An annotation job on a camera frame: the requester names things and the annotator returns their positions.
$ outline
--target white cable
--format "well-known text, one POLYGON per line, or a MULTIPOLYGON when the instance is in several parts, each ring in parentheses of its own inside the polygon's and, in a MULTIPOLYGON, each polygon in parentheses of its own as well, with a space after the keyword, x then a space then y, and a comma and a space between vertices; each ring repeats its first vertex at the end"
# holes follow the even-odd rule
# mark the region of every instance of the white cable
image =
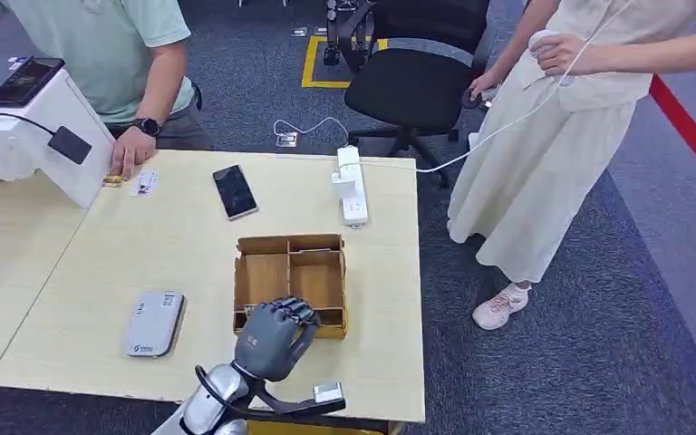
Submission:
POLYGON ((284 121, 284 120, 276 120, 276 121, 274 122, 274 134, 275 134, 276 136, 278 136, 278 137, 285 136, 285 133, 279 133, 278 130, 276 129, 276 126, 277 126, 278 124, 280 124, 280 123, 281 123, 281 124, 284 124, 284 125, 286 125, 286 126, 288 126, 288 127, 291 128, 292 130, 297 131, 297 132, 299 132, 299 133, 301 133, 301 134, 308 134, 308 133, 310 133, 311 131, 314 131, 314 130, 318 129, 319 127, 321 127, 322 124, 324 124, 324 123, 327 122, 327 121, 334 121, 334 122, 337 122, 337 125, 339 125, 341 129, 343 129, 343 131, 345 132, 345 145, 347 145, 347 144, 348 144, 348 138, 349 138, 348 129, 345 128, 345 126, 343 125, 342 122, 338 121, 336 118, 333 118, 333 117, 331 117, 331 116, 328 116, 328 117, 324 118, 321 122, 319 122, 318 124, 314 125, 312 128, 310 128, 310 129, 308 129, 308 130, 300 130, 300 129, 298 129, 297 127, 295 127, 294 125, 292 125, 292 124, 290 124, 289 122, 287 122, 287 121, 284 121))
MULTIPOLYGON (((498 130, 493 131, 493 132, 492 132, 491 134, 489 134, 486 138, 480 140, 479 143, 477 143, 472 149, 470 149, 468 152, 466 152, 466 153, 463 154, 462 156, 457 157, 456 159, 452 159, 452 160, 450 160, 450 161, 448 161, 448 162, 446 162, 446 163, 444 163, 444 164, 441 164, 441 165, 437 166, 436 168, 432 168, 432 169, 415 169, 415 171, 416 171, 416 172, 419 172, 419 173, 421 173, 421 174, 430 174, 431 172, 436 172, 437 170, 446 168, 446 167, 448 167, 449 165, 451 165, 452 163, 455 163, 455 162, 457 162, 457 161, 463 160, 463 159, 465 159, 467 156, 469 156, 471 152, 477 150, 477 149, 478 149, 484 142, 486 142, 487 140, 490 140, 490 139, 494 138, 494 137, 497 136, 499 133, 505 131, 506 129, 509 129, 509 128, 513 127, 514 125, 520 123, 521 121, 526 120, 526 119, 529 118, 530 116, 532 116, 532 115, 534 115, 535 113, 537 113, 538 111, 540 111, 540 109, 541 109, 544 105, 546 105, 546 103, 549 102, 549 101, 551 100, 551 97, 553 97, 553 96, 556 94, 556 92, 559 90, 559 87, 561 87, 561 83, 564 81, 564 79, 566 78, 566 76, 569 75, 570 71, 572 71, 572 68, 575 66, 575 63, 577 63, 577 60, 580 59, 580 56, 583 55, 583 52, 585 52, 585 49, 587 49, 587 48, 591 45, 591 43, 594 41, 594 39, 596 38, 596 36, 598 36, 599 33, 601 33, 607 26, 609 26, 609 25, 612 23, 612 21, 613 21, 618 15, 620 15, 620 13, 622 13, 624 10, 626 10, 626 9, 628 8, 628 6, 630 6, 634 1, 635 1, 635 0, 629 0, 628 3, 626 3, 625 6, 623 6, 622 9, 620 9, 619 11, 617 11, 617 13, 615 13, 613 16, 611 16, 611 17, 604 23, 604 25, 602 25, 601 27, 599 27, 599 29, 596 30, 596 31, 594 32, 594 34, 591 35, 591 37, 588 39, 588 41, 586 41, 585 44, 583 45, 583 48, 580 49, 580 52, 577 54, 577 56, 576 56, 575 59, 572 61, 572 63, 569 64, 569 67, 567 67, 567 69, 566 69, 564 75, 562 75, 562 77, 561 77, 559 80, 556 81, 556 86, 554 87, 554 90, 553 90, 551 93, 549 93, 548 96, 546 97, 546 99, 543 100, 543 102, 541 102, 534 110, 532 110, 530 113, 528 113, 528 114, 522 116, 521 118, 517 119, 516 121, 513 121, 513 122, 509 123, 508 125, 506 125, 506 126, 500 128, 500 129, 498 129, 498 130)), ((347 164, 345 164, 345 165, 341 165, 341 167, 343 167, 343 166, 355 165, 355 164, 356 164, 356 163, 347 163, 347 164)), ((403 167, 403 166, 383 165, 383 164, 381 164, 381 163, 369 163, 369 162, 364 163, 364 162, 362 162, 362 163, 360 163, 360 164, 361 164, 362 166, 379 166, 379 167, 382 167, 382 168, 410 169, 410 168, 405 168, 405 167, 403 167)))

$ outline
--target black cable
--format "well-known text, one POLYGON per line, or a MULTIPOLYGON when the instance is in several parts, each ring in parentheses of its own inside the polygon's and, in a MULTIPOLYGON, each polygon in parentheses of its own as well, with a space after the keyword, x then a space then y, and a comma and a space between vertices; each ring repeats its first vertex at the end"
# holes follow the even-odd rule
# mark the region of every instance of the black cable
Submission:
POLYGON ((25 118, 24 116, 13 115, 12 113, 1 113, 1 112, 0 112, 0 116, 6 116, 6 117, 9 117, 9 118, 15 118, 15 119, 20 120, 20 121, 25 121, 25 122, 27 122, 27 123, 29 123, 29 124, 33 124, 34 126, 38 127, 39 129, 41 129, 41 130, 43 130, 43 131, 46 131, 47 133, 51 134, 52 136, 54 136, 54 134, 55 134, 54 131, 47 129, 46 127, 44 127, 43 125, 39 124, 38 122, 33 121, 33 120, 29 120, 29 119, 25 118))
POLYGON ((194 372, 196 373, 196 377, 198 378, 198 383, 200 383, 201 386, 204 387, 204 390, 207 390, 210 396, 212 396, 216 401, 220 402, 221 405, 228 407, 229 409, 235 411, 241 416, 251 415, 253 417, 269 419, 272 415, 275 415, 274 412, 242 410, 241 408, 238 408, 236 405, 233 405, 229 401, 223 399, 222 396, 220 396, 219 393, 215 391, 212 385, 209 384, 209 379, 207 378, 207 371, 204 370, 204 367, 197 365, 194 369, 194 372))

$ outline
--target white controller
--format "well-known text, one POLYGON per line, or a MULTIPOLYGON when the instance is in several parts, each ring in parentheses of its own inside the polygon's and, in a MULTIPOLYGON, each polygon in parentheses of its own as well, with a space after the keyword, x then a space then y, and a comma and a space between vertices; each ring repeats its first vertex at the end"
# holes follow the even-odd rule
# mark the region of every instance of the white controller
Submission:
POLYGON ((353 184, 351 191, 343 190, 340 192, 343 222, 351 227, 366 224, 370 220, 367 197, 364 191, 362 165, 360 163, 358 148, 348 146, 337 150, 339 180, 343 184, 353 184))
MULTIPOLYGON (((532 37, 529 38, 529 46, 528 46, 529 53, 532 54, 532 57, 537 58, 540 55, 540 53, 542 53, 545 50, 548 50, 546 48, 545 50, 542 50, 542 51, 534 51, 533 52, 532 46, 537 44, 541 39, 545 38, 546 36, 553 36, 555 34, 559 34, 559 32, 554 32, 553 30, 547 30, 547 29, 541 30, 540 32, 537 32, 536 34, 533 34, 532 37)), ((575 81, 575 77, 573 77, 571 75, 567 75, 565 77, 565 79, 559 83, 559 86, 567 87, 570 84, 572 84, 572 82, 574 82, 574 81, 575 81)))

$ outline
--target green t-shirt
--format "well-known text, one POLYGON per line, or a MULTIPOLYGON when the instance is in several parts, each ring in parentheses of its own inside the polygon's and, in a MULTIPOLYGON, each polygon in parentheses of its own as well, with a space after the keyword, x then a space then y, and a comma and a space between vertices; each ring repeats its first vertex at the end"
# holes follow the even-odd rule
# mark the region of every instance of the green t-shirt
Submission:
MULTIPOLYGON (((177 0, 0 0, 0 16, 7 11, 39 50, 65 60, 65 69, 107 123, 134 119, 153 61, 150 47, 190 36, 177 0)), ((184 78, 172 111, 192 98, 184 78)))

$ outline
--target smartwatch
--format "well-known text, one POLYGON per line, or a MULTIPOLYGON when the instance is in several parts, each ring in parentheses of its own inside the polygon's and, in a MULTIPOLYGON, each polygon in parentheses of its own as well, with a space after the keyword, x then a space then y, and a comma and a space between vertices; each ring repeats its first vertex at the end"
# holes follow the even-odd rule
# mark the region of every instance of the smartwatch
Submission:
POLYGON ((158 122, 152 120, 151 118, 138 118, 134 120, 132 125, 152 138, 159 136, 159 133, 161 133, 161 126, 158 122))

